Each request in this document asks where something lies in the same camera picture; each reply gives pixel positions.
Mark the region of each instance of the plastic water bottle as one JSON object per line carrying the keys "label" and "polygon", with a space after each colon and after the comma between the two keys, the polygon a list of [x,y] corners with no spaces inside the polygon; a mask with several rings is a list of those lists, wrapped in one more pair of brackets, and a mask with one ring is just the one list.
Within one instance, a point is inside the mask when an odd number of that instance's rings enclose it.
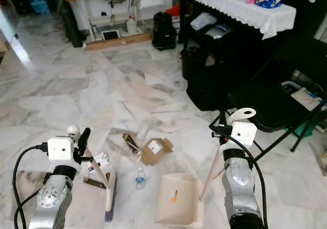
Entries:
{"label": "plastic water bottle", "polygon": [[137,33],[137,23],[132,16],[129,16],[126,22],[127,32],[128,34],[135,34]]}
{"label": "plastic water bottle", "polygon": [[138,168],[137,173],[136,173],[136,188],[141,189],[144,186],[144,171],[142,168]]}

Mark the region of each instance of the marble floor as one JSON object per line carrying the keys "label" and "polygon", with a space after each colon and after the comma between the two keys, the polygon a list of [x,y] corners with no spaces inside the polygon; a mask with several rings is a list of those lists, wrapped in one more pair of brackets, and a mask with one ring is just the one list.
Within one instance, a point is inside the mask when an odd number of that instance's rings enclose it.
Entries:
{"label": "marble floor", "polygon": [[[65,228],[169,228],[154,222],[160,177],[186,172],[206,179],[217,150],[208,125],[218,112],[199,111],[185,93],[181,46],[159,52],[144,42],[86,52],[73,48],[54,31],[56,19],[20,18],[13,27],[19,38],[11,40],[12,49],[0,64],[0,228],[13,228],[16,204],[11,179],[18,155],[27,147],[65,134],[70,124],[92,129],[89,147],[94,154],[109,154],[118,184],[114,221],[105,224],[105,194],[82,183],[87,172],[84,165],[74,182]],[[153,124],[146,140],[167,138],[174,145],[173,153],[154,166],[137,163],[121,138],[122,131],[138,133],[149,121]],[[256,139],[268,146],[279,134],[258,131]],[[315,131],[291,153],[294,142],[293,136],[288,137],[259,162],[267,188],[269,228],[325,229],[327,179],[311,146],[326,145],[327,136]],[[138,167],[146,176],[142,190],[136,190],[134,184]],[[51,167],[44,153],[28,153],[17,178],[21,197],[38,189],[48,171]],[[255,194],[261,206],[256,180]],[[223,200],[218,176],[205,201],[203,228],[229,228]],[[34,200],[26,204],[27,221],[34,207]]]}

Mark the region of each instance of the white ball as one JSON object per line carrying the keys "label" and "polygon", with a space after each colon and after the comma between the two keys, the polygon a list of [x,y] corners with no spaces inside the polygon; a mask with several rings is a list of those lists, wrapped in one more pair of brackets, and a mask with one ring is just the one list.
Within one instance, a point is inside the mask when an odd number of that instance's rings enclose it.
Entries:
{"label": "white ball", "polygon": [[77,136],[77,135],[80,135],[80,128],[77,125],[70,125],[67,128],[67,134],[69,136]]}

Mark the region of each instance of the cardboard box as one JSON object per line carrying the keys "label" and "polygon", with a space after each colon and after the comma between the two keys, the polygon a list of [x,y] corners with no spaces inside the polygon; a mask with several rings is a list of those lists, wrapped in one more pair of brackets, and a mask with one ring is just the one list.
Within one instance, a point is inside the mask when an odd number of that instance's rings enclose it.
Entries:
{"label": "cardboard box", "polygon": [[321,157],[322,162],[327,166],[327,152]]}
{"label": "cardboard box", "polygon": [[141,161],[145,165],[153,165],[159,162],[169,152],[173,152],[173,145],[167,139],[151,139],[142,149]]}
{"label": "cardboard box", "polygon": [[142,151],[139,149],[132,136],[128,133],[123,133],[123,139],[128,145],[128,147],[132,150],[133,154],[141,155]]}
{"label": "cardboard box", "polygon": [[7,46],[4,40],[0,40],[0,53],[5,53],[7,51]]}

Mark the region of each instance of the label sticker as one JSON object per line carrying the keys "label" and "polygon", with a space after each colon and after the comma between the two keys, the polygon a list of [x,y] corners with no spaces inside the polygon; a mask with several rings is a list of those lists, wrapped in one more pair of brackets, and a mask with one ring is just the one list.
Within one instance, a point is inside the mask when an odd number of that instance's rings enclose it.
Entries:
{"label": "label sticker", "polygon": [[149,148],[155,155],[162,149],[161,145],[157,141],[152,141],[149,144]]}
{"label": "label sticker", "polygon": [[178,196],[178,191],[172,190],[171,193],[169,194],[168,200],[170,202],[177,203],[177,196]]}

